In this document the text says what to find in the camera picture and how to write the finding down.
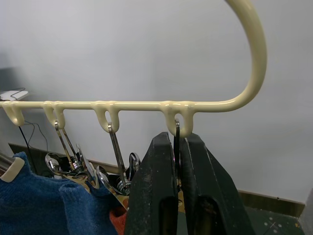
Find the blue cloth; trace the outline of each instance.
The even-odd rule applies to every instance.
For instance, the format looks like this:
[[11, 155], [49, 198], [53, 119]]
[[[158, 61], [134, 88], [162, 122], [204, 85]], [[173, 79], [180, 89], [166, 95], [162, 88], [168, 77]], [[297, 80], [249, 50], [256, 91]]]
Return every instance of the blue cloth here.
[[33, 174], [25, 165], [10, 183], [0, 180], [1, 235], [116, 235], [109, 212], [117, 199], [105, 188]]

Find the wall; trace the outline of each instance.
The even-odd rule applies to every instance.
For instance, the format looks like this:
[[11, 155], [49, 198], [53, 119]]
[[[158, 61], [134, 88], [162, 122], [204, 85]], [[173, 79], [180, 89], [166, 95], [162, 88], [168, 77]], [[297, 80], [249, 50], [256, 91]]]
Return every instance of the wall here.
[[[1, 1], [5, 53], [28, 100], [222, 100], [251, 72], [243, 29], [221, 0]], [[196, 114], [194, 132], [238, 189], [300, 202], [313, 186], [313, 2], [253, 0], [268, 42], [257, 97], [230, 113]], [[65, 111], [66, 130], [88, 158], [114, 164], [109, 134], [93, 111]], [[0, 111], [8, 142], [24, 144]], [[62, 152], [41, 110], [25, 111]], [[166, 130], [162, 113], [121, 112], [124, 160], [144, 156]], [[31, 126], [23, 127], [26, 135]], [[36, 130], [31, 144], [45, 148]]]

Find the hanger rack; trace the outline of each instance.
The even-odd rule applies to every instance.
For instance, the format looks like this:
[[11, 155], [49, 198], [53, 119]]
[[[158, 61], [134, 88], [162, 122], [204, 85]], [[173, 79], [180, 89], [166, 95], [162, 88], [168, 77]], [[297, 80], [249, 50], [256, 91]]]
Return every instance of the hanger rack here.
[[244, 91], [237, 97], [215, 102], [193, 102], [193, 101], [4, 101], [0, 102], [11, 121], [17, 125], [24, 125], [22, 109], [44, 109], [49, 122], [55, 125], [58, 121], [59, 129], [65, 126], [65, 109], [94, 110], [101, 127], [108, 130], [108, 121], [105, 112], [110, 113], [112, 130], [115, 133], [119, 129], [119, 111], [161, 111], [166, 118], [169, 131], [176, 134], [175, 115], [181, 114], [184, 127], [180, 130], [180, 137], [187, 137], [193, 130], [193, 115], [198, 112], [218, 113], [229, 112], [239, 109], [250, 101], [259, 92], [267, 67], [267, 49], [265, 36], [259, 17], [250, 0], [226, 0], [229, 6], [239, 18], [249, 41], [252, 73], [251, 78]]

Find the white object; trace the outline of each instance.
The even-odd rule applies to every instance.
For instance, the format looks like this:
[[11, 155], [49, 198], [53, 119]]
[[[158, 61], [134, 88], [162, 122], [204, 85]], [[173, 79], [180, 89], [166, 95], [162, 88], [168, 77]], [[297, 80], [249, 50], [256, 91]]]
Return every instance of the white object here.
[[169, 131], [176, 134], [175, 115], [181, 114], [184, 119], [184, 127], [180, 130], [182, 138], [188, 136], [193, 130], [193, 115], [197, 112], [229, 112], [239, 109], [248, 104], [259, 92], [267, 67], [267, 50], [263, 29], [257, 13], [249, 0], [227, 0], [227, 3], [238, 16], [246, 32], [251, 57], [252, 74], [245, 90], [237, 97], [217, 102], [192, 102], [192, 101], [94, 101], [94, 102], [75, 102], [75, 101], [46, 101], [46, 102], [19, 102], [5, 101], [0, 102], [11, 121], [17, 125], [24, 124], [22, 109], [42, 108], [44, 109], [49, 122], [54, 126], [56, 120], [59, 129], [65, 126], [64, 109], [76, 110], [95, 110], [101, 127], [108, 132], [108, 121], [105, 112], [108, 111], [112, 120], [112, 130], [119, 129], [118, 112], [121, 110], [132, 111], [161, 111], [166, 118]]
[[1, 96], [1, 99], [3, 99], [3, 100], [10, 100], [10, 101], [21, 100], [21, 99], [25, 98], [26, 96], [28, 96], [28, 91], [0, 92], [0, 96]]

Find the white wall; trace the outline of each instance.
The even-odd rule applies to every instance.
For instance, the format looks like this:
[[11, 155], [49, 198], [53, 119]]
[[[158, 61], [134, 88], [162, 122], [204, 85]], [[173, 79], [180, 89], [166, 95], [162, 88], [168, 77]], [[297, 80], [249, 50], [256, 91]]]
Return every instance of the white wall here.
[[[29, 100], [222, 100], [250, 75], [243, 29], [222, 0], [4, 1], [5, 51]], [[253, 0], [268, 42], [257, 97], [230, 113], [196, 114], [194, 132], [237, 188], [304, 202], [313, 187], [311, 0]], [[0, 110], [0, 131], [24, 144]], [[65, 111], [66, 130], [88, 158], [115, 164], [109, 134], [93, 111]], [[41, 110], [25, 112], [62, 152]], [[161, 113], [121, 112], [124, 160], [144, 156], [166, 130]], [[23, 127], [29, 137], [31, 126]], [[38, 130], [31, 141], [44, 149]]]

